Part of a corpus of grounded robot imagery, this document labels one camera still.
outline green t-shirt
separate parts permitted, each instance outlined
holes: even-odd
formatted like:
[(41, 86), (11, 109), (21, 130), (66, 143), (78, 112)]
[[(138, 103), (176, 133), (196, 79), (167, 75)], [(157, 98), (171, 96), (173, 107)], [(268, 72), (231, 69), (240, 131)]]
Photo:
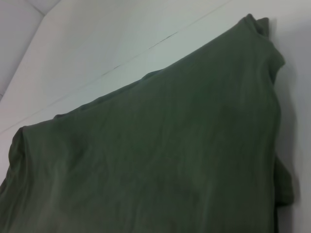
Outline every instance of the green t-shirt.
[(163, 70), (21, 128), (0, 231), (276, 232), (276, 207), (293, 202), (275, 157), (283, 64), (268, 19), (248, 15)]

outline white surface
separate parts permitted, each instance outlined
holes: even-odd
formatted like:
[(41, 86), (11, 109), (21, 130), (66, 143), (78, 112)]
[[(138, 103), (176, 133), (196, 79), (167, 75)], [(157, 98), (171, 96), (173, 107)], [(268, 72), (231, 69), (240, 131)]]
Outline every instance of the white surface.
[(272, 19), (273, 41), (287, 61), (276, 82), (283, 111), (277, 150), (293, 174), (296, 202), (280, 211), (280, 232), (311, 232), (311, 2), (232, 0), (217, 8), (222, 3), (61, 1), (43, 20), (0, 103), (0, 178), (19, 127), (166, 67), (252, 13)]
[(26, 0), (43, 14), (47, 14), (60, 0)]
[(24, 0), (0, 0), (0, 94), (3, 95), (43, 16)]

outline crease line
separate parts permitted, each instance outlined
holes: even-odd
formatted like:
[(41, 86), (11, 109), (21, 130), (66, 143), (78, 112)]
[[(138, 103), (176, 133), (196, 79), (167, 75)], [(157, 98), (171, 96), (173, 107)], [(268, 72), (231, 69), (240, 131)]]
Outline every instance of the crease line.
[(146, 53), (148, 50), (150, 50), (150, 49), (152, 49), (153, 47), (159, 45), (160, 43), (162, 43), (163, 41), (165, 41), (165, 40), (169, 39), (170, 37), (176, 35), (177, 33), (179, 33), (179, 32), (181, 32), (181, 31), (187, 29), (187, 28), (190, 27), (191, 25), (193, 25), (193, 24), (195, 24), (196, 22), (198, 22), (198, 21), (204, 19), (204, 18), (207, 17), (209, 14), (215, 12), (215, 11), (218, 10), (219, 8), (222, 8), (223, 6), (227, 5), (228, 3), (232, 2), (232, 1), (234, 1), (234, 0), (228, 0), (228, 1), (224, 2), (224, 3), (221, 4), (220, 6), (216, 7), (214, 10), (212, 10), (212, 11), (206, 13), (205, 15), (201, 16), (200, 18), (198, 18), (198, 19), (195, 20), (194, 22), (192, 22), (192, 23), (186, 25), (186, 26), (183, 27), (182, 29), (180, 29), (180, 30), (174, 32), (173, 34), (169, 35), (168, 37), (164, 38), (163, 40), (161, 40), (161, 41), (155, 43), (154, 45), (150, 46), (149, 48), (147, 48), (147, 49), (144, 50), (143, 52), (141, 52), (141, 53), (139, 53), (139, 54), (137, 54), (137, 55), (135, 55), (135, 56), (129, 58), (129, 59), (126, 60), (125, 62), (121, 63), (120, 65), (118, 65), (118, 66), (116, 66), (116, 67), (114, 67), (114, 68), (112, 68), (111, 70), (108, 70), (107, 72), (105, 72), (105, 73), (102, 74), (101, 76), (99, 76), (99, 77), (97, 77), (97, 78), (91, 80), (90, 82), (87, 82), (87, 83), (85, 83), (84, 85), (82, 85), (82, 86), (80, 86), (80, 87), (78, 87), (78, 88), (76, 88), (76, 89), (74, 89), (74, 90), (68, 92), (67, 94), (63, 95), (63, 96), (60, 97), (59, 99), (57, 99), (57, 100), (53, 101), (52, 103), (46, 105), (44, 108), (42, 108), (42, 109), (40, 109), (40, 110), (38, 110), (38, 111), (32, 113), (31, 115), (29, 115), (29, 116), (23, 118), (22, 120), (19, 120), (18, 122), (14, 123), (14, 124), (11, 125), (10, 127), (8, 127), (8, 128), (6, 128), (5, 130), (1, 131), (1, 132), (0, 132), (0, 135), (3, 134), (3, 133), (5, 133), (5, 132), (8, 131), (9, 129), (13, 128), (14, 126), (18, 125), (19, 123), (22, 123), (23, 121), (25, 121), (25, 120), (27, 120), (27, 119), (33, 117), (34, 115), (36, 115), (36, 114), (38, 114), (38, 113), (44, 111), (45, 109), (50, 108), (50, 107), (53, 106), (54, 104), (56, 104), (56, 103), (58, 103), (58, 102), (60, 102), (60, 101), (62, 101), (62, 100), (64, 100), (64, 99), (67, 99), (67, 98), (70, 97), (71, 95), (73, 95), (73, 94), (75, 94), (76, 92), (82, 90), (83, 88), (89, 86), (90, 84), (96, 82), (97, 80), (101, 79), (102, 77), (104, 77), (105, 75), (109, 74), (109, 73), (112, 72), (113, 70), (115, 70), (115, 69), (117, 69), (117, 68), (119, 68), (119, 67), (121, 67), (121, 66), (123, 66), (123, 65), (125, 65), (125, 64), (127, 64), (127, 63), (129, 63), (129, 62), (131, 62), (131, 61), (134, 60), (135, 58), (137, 58), (137, 57), (143, 55), (144, 53)]

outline t-shirt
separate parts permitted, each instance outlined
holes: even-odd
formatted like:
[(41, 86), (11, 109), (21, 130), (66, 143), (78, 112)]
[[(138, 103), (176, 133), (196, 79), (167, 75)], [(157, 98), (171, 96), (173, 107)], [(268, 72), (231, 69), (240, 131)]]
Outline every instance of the t-shirt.
[(268, 31), (248, 15), (163, 70), (21, 128), (0, 231), (276, 232), (293, 189), (275, 156), (284, 60)]

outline folded shirt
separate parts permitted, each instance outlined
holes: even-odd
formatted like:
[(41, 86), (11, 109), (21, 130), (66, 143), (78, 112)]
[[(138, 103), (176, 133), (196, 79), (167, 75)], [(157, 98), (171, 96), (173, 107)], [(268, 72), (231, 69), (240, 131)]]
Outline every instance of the folded shirt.
[(276, 232), (294, 196), (275, 156), (284, 59), (268, 32), (248, 15), (163, 70), (21, 128), (0, 231)]

